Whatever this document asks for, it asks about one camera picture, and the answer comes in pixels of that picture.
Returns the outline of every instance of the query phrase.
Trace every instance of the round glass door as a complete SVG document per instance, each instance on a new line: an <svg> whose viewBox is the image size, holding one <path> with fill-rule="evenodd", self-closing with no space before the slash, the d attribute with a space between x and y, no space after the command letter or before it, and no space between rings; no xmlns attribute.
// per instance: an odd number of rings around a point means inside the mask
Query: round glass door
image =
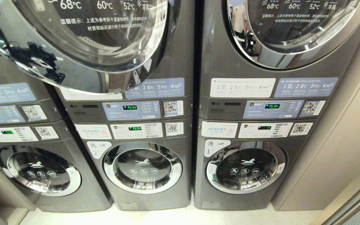
<svg viewBox="0 0 360 225"><path fill-rule="evenodd" d="M320 59L360 23L359 0L226 2L236 46L249 60L274 69L300 67Z"/></svg>
<svg viewBox="0 0 360 225"><path fill-rule="evenodd" d="M245 142L239 148L225 148L215 154L207 165L207 177L220 191L251 193L276 181L285 160L283 150L277 145Z"/></svg>
<svg viewBox="0 0 360 225"><path fill-rule="evenodd" d="M0 54L55 86L120 93L153 72L178 7L167 0L0 1Z"/></svg>
<svg viewBox="0 0 360 225"><path fill-rule="evenodd" d="M109 150L104 170L118 187L140 194L171 188L180 178L182 164L177 154L158 144L129 142Z"/></svg>
<svg viewBox="0 0 360 225"><path fill-rule="evenodd" d="M39 148L5 147L0 162L16 182L41 195L64 196L80 186L80 174L70 162Z"/></svg>

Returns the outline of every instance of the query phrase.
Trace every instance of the qr code sticker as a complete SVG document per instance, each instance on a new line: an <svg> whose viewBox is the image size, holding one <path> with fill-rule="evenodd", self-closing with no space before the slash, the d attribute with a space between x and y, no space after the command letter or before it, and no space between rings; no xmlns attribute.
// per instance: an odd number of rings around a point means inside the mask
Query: qr code sticker
<svg viewBox="0 0 360 225"><path fill-rule="evenodd" d="M315 109L317 108L318 105L319 105L319 101L306 102L306 104L304 105L304 108L302 109L302 112L303 113L314 113Z"/></svg>

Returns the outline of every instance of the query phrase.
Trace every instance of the white floor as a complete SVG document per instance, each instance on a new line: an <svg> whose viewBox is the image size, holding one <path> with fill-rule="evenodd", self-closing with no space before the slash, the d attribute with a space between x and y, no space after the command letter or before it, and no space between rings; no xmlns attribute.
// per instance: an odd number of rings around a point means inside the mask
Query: white floor
<svg viewBox="0 0 360 225"><path fill-rule="evenodd" d="M186 208L159 211L120 211L113 205L105 211L57 213L30 211L20 225L121 224L121 225L308 225L321 210L277 212L200 210L191 203Z"/></svg>

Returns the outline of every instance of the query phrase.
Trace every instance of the gray washing machine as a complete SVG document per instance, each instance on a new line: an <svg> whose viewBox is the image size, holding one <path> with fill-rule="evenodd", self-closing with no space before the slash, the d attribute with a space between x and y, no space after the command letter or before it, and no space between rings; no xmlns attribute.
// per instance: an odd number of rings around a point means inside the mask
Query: gray washing machine
<svg viewBox="0 0 360 225"><path fill-rule="evenodd" d="M107 209L112 200L72 126L0 125L0 170L43 211Z"/></svg>
<svg viewBox="0 0 360 225"><path fill-rule="evenodd" d="M194 204L265 208L358 47L360 1L204 1L201 36Z"/></svg>
<svg viewBox="0 0 360 225"><path fill-rule="evenodd" d="M119 209L190 204L192 117L75 126Z"/></svg>

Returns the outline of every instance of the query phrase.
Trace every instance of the washing machine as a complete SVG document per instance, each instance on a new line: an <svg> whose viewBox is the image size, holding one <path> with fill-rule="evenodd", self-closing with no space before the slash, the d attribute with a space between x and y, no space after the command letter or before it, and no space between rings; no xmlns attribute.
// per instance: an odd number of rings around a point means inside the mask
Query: washing machine
<svg viewBox="0 0 360 225"><path fill-rule="evenodd" d="M65 115L53 86L28 76L0 56L0 124L53 122Z"/></svg>
<svg viewBox="0 0 360 225"><path fill-rule="evenodd" d="M0 54L29 75L58 87L83 94L121 93L154 72L177 26L193 30L193 23L178 23L180 9L193 13L193 4L178 0L0 1ZM193 38L187 33L178 35ZM172 66L173 71L181 68Z"/></svg>
<svg viewBox="0 0 360 225"><path fill-rule="evenodd" d="M109 208L112 199L69 118L0 125L0 170L43 211Z"/></svg>
<svg viewBox="0 0 360 225"><path fill-rule="evenodd" d="M75 126L116 206L143 211L190 204L192 121Z"/></svg>
<svg viewBox="0 0 360 225"><path fill-rule="evenodd" d="M315 120L199 119L194 205L211 210L266 208Z"/></svg>

